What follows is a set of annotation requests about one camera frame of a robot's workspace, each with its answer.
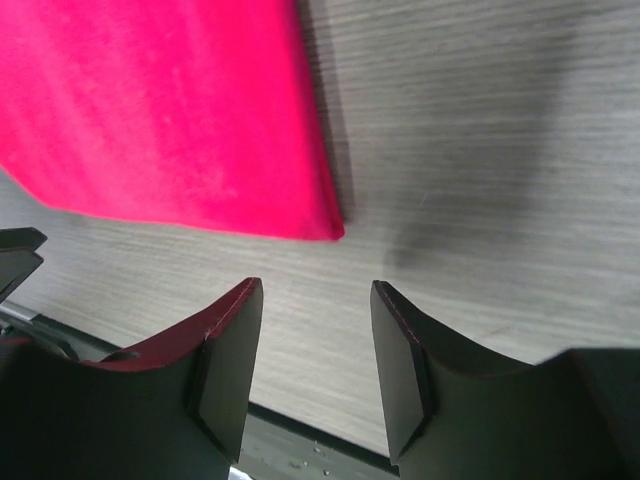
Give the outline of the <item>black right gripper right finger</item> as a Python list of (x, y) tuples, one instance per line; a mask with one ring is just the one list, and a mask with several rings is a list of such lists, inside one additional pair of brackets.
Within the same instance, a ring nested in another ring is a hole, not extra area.
[(635, 479), (639, 352), (571, 348), (527, 364), (371, 287), (391, 463), (404, 479)]

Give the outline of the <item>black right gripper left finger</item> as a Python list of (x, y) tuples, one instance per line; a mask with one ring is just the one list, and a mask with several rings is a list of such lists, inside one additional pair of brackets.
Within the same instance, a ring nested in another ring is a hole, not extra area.
[(237, 463), (263, 310), (248, 278), (99, 361), (1, 343), (5, 479), (225, 479)]

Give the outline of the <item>pink t shirt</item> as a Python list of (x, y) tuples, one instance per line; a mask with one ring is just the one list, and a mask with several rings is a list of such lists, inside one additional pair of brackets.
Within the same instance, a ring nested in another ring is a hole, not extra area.
[(344, 234), (292, 1), (3, 2), (1, 167), (94, 217)]

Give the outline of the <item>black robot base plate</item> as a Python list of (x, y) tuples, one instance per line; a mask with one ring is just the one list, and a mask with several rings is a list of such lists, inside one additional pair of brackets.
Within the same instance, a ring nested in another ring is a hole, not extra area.
[[(5, 301), (1, 331), (33, 328), (82, 360), (101, 360), (118, 346)], [(397, 479), (389, 459), (286, 415), (249, 405), (242, 450), (230, 479)]]

